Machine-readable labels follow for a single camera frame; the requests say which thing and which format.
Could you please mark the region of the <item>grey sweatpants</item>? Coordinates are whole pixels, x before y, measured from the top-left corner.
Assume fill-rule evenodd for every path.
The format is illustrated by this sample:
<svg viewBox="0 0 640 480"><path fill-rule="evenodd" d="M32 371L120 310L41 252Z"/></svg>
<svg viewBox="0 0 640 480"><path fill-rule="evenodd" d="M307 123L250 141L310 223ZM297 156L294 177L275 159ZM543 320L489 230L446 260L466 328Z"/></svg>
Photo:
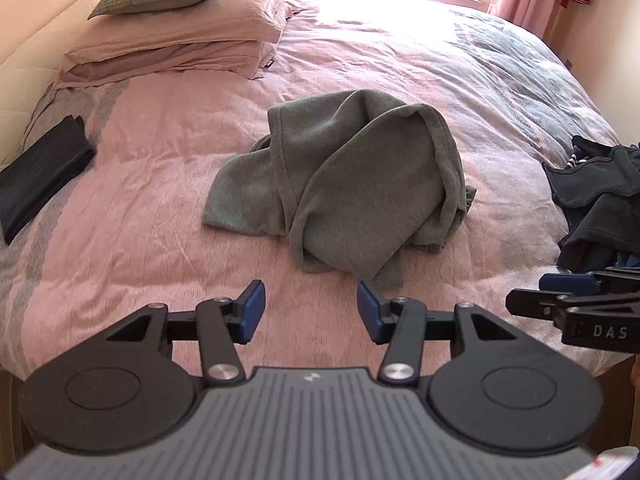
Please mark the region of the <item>grey sweatpants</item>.
<svg viewBox="0 0 640 480"><path fill-rule="evenodd" d="M362 89L280 103L267 116L268 134L217 172L203 221L286 238L300 270L399 287L404 248L440 252L473 203L431 105Z"/></svg>

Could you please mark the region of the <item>pile of dark clothes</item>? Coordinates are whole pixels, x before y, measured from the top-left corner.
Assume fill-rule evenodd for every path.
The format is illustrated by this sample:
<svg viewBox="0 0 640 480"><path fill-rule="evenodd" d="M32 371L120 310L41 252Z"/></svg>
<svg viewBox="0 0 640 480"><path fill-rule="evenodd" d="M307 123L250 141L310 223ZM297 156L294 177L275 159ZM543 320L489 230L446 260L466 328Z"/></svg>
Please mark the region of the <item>pile of dark clothes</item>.
<svg viewBox="0 0 640 480"><path fill-rule="evenodd" d="M582 136L562 168L544 166L553 203L568 233L556 266L570 273L639 266L639 147L600 144Z"/></svg>

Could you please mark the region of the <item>folded dark garment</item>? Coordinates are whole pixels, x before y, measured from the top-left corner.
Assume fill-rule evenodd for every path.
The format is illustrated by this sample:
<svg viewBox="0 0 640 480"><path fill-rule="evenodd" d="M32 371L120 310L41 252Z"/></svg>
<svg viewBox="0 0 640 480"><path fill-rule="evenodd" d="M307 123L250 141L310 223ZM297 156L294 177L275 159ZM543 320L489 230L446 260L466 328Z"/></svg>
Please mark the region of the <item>folded dark garment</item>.
<svg viewBox="0 0 640 480"><path fill-rule="evenodd" d="M28 222L93 160L80 117L65 116L1 171L1 231L9 245Z"/></svg>

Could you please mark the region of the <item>pink pillow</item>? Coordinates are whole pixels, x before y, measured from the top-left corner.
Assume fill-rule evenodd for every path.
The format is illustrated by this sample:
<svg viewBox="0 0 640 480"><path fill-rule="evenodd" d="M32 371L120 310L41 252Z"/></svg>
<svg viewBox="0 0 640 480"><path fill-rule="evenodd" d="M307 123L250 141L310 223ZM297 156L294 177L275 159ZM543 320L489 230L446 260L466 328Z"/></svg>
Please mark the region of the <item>pink pillow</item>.
<svg viewBox="0 0 640 480"><path fill-rule="evenodd" d="M94 18L64 54L55 87L183 70L255 79L276 55L296 11L291 0L206 0L173 11Z"/></svg>

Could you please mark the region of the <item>white quilted headboard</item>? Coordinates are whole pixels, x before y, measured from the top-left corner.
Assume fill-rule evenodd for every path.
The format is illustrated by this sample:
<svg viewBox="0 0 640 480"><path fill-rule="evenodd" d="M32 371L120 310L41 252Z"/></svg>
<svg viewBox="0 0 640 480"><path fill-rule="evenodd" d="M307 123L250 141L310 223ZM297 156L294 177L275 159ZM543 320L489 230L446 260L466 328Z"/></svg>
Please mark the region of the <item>white quilted headboard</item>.
<svg viewBox="0 0 640 480"><path fill-rule="evenodd" d="M78 0L28 38L1 64L1 166L24 150L27 127L40 98L58 76L64 54L88 28L100 0Z"/></svg>

